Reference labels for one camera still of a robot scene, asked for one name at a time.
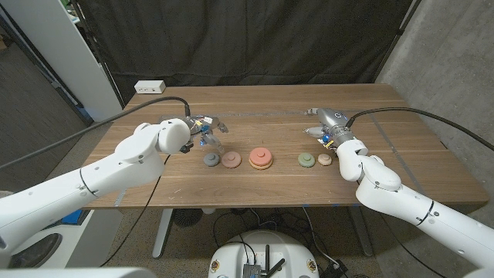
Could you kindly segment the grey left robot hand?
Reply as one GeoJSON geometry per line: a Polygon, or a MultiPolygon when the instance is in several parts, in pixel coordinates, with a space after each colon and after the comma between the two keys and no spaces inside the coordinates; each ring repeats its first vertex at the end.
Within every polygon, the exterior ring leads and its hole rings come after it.
{"type": "Polygon", "coordinates": [[[210,145],[220,153],[225,151],[221,141],[214,135],[214,129],[228,133],[228,128],[217,117],[196,115],[182,118],[182,120],[189,126],[191,136],[189,141],[180,149],[180,152],[188,153],[194,147],[196,137],[199,137],[201,146],[210,145]]]}

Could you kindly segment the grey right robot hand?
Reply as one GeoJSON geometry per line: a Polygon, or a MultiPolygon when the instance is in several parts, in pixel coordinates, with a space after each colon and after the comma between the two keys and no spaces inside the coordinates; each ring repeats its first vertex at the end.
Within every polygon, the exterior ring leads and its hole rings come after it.
{"type": "Polygon", "coordinates": [[[342,143],[355,139],[346,126],[348,118],[342,112],[330,108],[310,108],[306,114],[317,116],[320,125],[306,128],[303,133],[315,137],[325,148],[337,149],[342,143]]]}

